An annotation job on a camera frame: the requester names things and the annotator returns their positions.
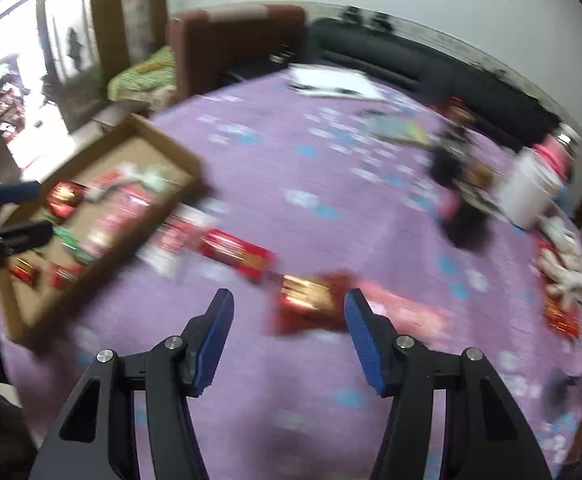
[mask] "table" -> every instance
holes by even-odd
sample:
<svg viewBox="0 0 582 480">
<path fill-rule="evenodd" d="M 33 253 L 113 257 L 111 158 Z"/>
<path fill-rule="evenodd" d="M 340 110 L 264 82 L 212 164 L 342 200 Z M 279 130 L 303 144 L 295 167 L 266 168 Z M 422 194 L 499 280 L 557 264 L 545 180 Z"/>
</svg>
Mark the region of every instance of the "table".
<svg viewBox="0 0 582 480">
<path fill-rule="evenodd" d="M 530 235 L 492 221 L 486 252 L 453 248 L 436 211 L 446 190 L 427 176 L 426 152 L 364 133 L 360 112 L 394 108 L 430 133 L 442 118 L 397 91 L 386 103 L 303 98 L 286 73 L 246 82 L 153 118 L 157 127 L 206 161 L 215 197 L 205 208 L 223 230 L 274 251 L 279 272 L 347 269 L 400 296 L 445 309 L 449 329 L 430 348 L 481 348 L 510 388 L 548 463 L 564 460 L 582 403 L 553 424 L 540 395 L 553 366 L 582 373 L 582 338 L 567 343 L 545 324 Z M 479 155 L 506 165 L 502 152 L 474 136 Z M 5 363 L 33 428 L 44 434 L 80 370 L 103 348 L 146 351 L 181 332 L 220 286 L 235 297 L 235 320 L 215 381 L 189 402 L 212 479 L 368 478 L 390 400 L 366 383 L 347 334 L 267 333 L 273 294 L 233 270 L 187 255 L 177 280 L 129 264 L 36 358 L 2 338 Z M 436 395 L 425 478 L 438 477 L 444 396 Z M 143 478 L 148 460 L 146 407 L 136 394 Z"/>
</svg>

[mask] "sofa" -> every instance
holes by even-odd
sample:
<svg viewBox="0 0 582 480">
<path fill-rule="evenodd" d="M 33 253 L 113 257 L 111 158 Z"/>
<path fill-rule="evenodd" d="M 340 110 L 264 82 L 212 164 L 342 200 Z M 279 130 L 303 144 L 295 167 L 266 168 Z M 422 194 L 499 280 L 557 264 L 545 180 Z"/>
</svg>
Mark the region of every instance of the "sofa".
<svg viewBox="0 0 582 480">
<path fill-rule="evenodd" d="M 514 151 L 542 141 L 560 119 L 493 73 L 415 41 L 362 25 L 322 18 L 305 26 L 291 5 L 238 4 L 176 15 L 167 28 L 176 59 L 178 100 L 226 83 L 279 70 L 269 56 L 282 46 L 297 61 L 355 68 L 420 103 L 444 109 L 459 98 L 476 129 Z"/>
</svg>

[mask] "brown chair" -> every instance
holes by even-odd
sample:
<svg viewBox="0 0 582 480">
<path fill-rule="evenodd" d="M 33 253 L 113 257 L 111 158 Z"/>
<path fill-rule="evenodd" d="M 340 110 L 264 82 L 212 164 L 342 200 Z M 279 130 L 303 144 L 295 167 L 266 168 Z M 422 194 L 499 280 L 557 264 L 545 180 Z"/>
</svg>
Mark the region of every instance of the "brown chair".
<svg viewBox="0 0 582 480">
<path fill-rule="evenodd" d="M 177 102 L 220 86 L 229 69 L 264 62 L 283 45 L 298 52 L 305 10 L 293 5 L 235 4 L 194 9 L 169 20 Z"/>
</svg>

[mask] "black leather sofa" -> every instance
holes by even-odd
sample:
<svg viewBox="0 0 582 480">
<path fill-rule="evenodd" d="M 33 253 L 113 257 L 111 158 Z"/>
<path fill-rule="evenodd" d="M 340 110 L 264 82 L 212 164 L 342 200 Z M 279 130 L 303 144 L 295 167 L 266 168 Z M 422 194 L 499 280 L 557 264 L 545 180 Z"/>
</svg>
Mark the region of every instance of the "black leather sofa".
<svg viewBox="0 0 582 480">
<path fill-rule="evenodd" d="M 560 122 L 490 72 L 423 44 L 331 18 L 308 27 L 299 61 L 362 70 L 430 107 L 444 109 L 457 97 L 476 117 L 478 131 L 515 151 L 541 142 Z"/>
</svg>

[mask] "floral tablecloth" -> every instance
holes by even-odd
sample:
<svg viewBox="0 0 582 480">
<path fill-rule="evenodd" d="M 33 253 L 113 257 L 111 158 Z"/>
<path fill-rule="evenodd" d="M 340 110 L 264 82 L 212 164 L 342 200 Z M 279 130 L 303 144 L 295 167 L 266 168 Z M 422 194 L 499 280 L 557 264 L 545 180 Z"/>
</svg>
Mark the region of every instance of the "floral tablecloth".
<svg viewBox="0 0 582 480">
<path fill-rule="evenodd" d="M 435 134 L 442 118 L 383 88 L 386 102 L 306 98 L 278 73 L 205 96 L 156 116 L 155 125 L 205 161 L 215 189 L 204 208 L 219 227 L 279 257 L 276 270 L 347 269 L 449 315 L 430 348 L 484 351 L 519 403 L 552 471 L 582 416 L 573 402 L 543 420 L 541 395 L 553 367 L 582 373 L 582 337 L 568 343 L 542 316 L 532 237 L 492 221 L 483 253 L 453 248 L 437 224 L 446 190 L 427 176 L 427 152 L 378 142 L 365 110 L 394 110 L 408 127 Z M 489 140 L 477 150 L 495 166 L 506 157 Z M 215 381 L 189 406 L 210 478 L 368 478 L 390 399 L 366 383 L 351 338 L 312 330 L 267 331 L 273 292 L 230 267 L 185 255 L 176 280 L 138 260 L 86 306 L 50 354 L 35 356 L 2 338 L 9 377 L 28 421 L 44 434 L 81 370 L 103 348 L 146 351 L 180 333 L 219 287 L 235 297 L 235 320 Z M 138 458 L 153 475 L 146 407 L 136 394 Z M 444 396 L 436 394 L 426 479 L 438 477 Z"/>
</svg>

